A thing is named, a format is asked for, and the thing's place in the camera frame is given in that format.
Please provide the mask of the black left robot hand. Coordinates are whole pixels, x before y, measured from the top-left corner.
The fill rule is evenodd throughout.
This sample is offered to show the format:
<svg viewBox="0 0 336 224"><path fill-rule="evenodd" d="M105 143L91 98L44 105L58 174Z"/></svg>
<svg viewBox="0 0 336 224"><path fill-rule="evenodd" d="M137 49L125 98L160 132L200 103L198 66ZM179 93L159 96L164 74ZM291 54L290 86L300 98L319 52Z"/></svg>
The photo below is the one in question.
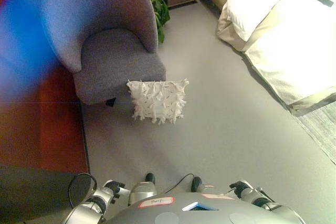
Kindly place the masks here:
<svg viewBox="0 0 336 224"><path fill-rule="evenodd" d="M121 182L117 182L115 180L108 180L104 187L107 187L113 191L113 195L116 198L119 196L129 196L131 191L125 188L125 184Z"/></svg>

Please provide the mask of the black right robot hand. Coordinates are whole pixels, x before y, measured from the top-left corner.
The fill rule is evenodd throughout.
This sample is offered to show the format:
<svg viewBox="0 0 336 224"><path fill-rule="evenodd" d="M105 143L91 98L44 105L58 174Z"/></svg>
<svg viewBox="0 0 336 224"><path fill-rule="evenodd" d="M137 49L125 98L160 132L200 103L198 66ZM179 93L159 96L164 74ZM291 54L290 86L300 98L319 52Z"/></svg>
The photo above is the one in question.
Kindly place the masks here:
<svg viewBox="0 0 336 224"><path fill-rule="evenodd" d="M241 193L244 189L246 188L253 189L253 186L244 179L230 184L229 187L234 190L234 193L238 198L241 198Z"/></svg>

